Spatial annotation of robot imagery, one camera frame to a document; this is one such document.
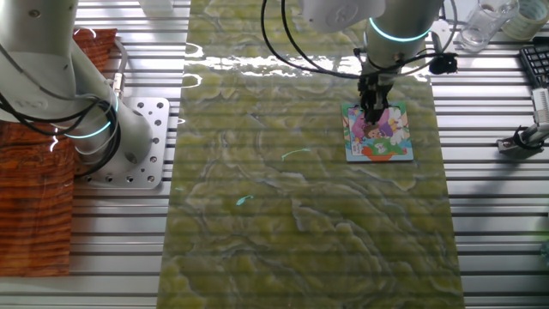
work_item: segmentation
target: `metal rail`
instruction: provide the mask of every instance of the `metal rail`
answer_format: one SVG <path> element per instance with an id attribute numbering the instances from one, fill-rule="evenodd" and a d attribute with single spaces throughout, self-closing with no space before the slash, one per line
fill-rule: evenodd
<path id="1" fill-rule="evenodd" d="M 172 17 L 147 18 L 137 1 L 81 0 L 77 24 L 116 27 L 128 49 L 125 94 L 170 101 L 165 183 L 150 192 L 77 191 L 72 276 L 0 278 L 0 309 L 155 308 L 189 8 L 176 0 Z M 532 124 L 520 47 L 500 33 L 480 54 L 463 55 L 458 74 L 432 78 L 470 309 L 549 307 L 549 269 L 539 256 L 545 239 L 537 233 L 549 231 L 549 150 L 511 161 L 495 144 Z M 114 52 L 107 76 L 118 62 Z"/>

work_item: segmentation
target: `black keyboard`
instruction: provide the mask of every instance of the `black keyboard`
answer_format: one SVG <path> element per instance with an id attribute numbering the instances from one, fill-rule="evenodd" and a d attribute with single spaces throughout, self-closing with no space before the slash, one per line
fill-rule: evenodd
<path id="1" fill-rule="evenodd" d="M 549 45 L 523 47 L 521 62 L 534 88 L 547 88 L 549 82 Z"/>

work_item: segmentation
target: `metal base plate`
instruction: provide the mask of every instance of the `metal base plate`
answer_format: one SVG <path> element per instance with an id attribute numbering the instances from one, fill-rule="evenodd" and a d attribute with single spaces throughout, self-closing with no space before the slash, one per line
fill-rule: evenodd
<path id="1" fill-rule="evenodd" d="M 76 189 L 153 189 L 162 181 L 164 153 L 170 103 L 164 98 L 124 98 L 124 104 L 138 111 L 149 122 L 153 130 L 153 142 L 146 159 L 136 168 L 124 174 L 109 177 L 92 174 L 88 178 L 78 179 Z"/>

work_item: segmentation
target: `green marble mat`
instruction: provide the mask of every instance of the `green marble mat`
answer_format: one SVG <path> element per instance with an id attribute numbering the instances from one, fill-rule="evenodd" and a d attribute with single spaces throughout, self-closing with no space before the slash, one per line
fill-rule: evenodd
<path id="1" fill-rule="evenodd" d="M 271 0 L 267 28 L 292 53 Z M 193 0 L 158 308 L 463 308 L 431 85 L 401 79 L 415 161 L 349 165 L 356 81 L 275 61 L 258 0 Z M 296 40 L 356 72 L 364 24 Z"/>

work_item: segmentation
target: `colorful card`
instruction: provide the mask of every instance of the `colorful card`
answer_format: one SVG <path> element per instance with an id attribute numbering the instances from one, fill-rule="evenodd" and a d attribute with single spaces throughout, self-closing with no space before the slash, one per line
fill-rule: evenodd
<path id="1" fill-rule="evenodd" d="M 348 162 L 412 161 L 412 140 L 406 104 L 390 104 L 377 124 L 368 125 L 358 106 L 343 104 L 345 151 Z"/>

